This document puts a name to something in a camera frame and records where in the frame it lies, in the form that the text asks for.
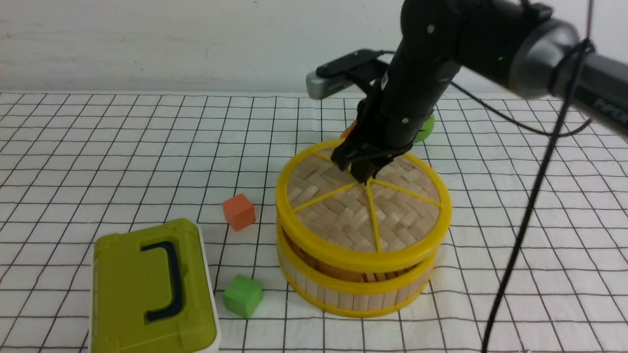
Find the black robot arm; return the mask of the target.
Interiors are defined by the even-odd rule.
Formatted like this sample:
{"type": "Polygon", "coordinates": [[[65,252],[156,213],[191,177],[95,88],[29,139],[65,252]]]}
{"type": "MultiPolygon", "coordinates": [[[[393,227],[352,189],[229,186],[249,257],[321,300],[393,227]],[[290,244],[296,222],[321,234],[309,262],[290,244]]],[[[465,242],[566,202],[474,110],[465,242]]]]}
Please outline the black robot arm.
{"type": "Polygon", "coordinates": [[[561,98],[627,134],[627,65],[598,54],[542,3],[406,0],[402,39],[332,162],[360,183],[408,152],[460,69],[524,99],[561,98]]]}

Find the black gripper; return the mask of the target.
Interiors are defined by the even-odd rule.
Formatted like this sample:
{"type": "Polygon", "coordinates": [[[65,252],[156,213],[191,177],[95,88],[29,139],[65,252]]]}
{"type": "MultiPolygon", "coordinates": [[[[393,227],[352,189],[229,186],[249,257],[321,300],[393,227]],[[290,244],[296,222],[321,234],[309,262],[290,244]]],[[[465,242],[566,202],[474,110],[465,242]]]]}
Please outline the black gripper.
{"type": "Polygon", "coordinates": [[[355,126],[331,154],[340,171],[351,165],[359,183],[370,178],[410,149],[435,107],[433,83],[366,83],[367,96],[358,104],[355,126]]]}

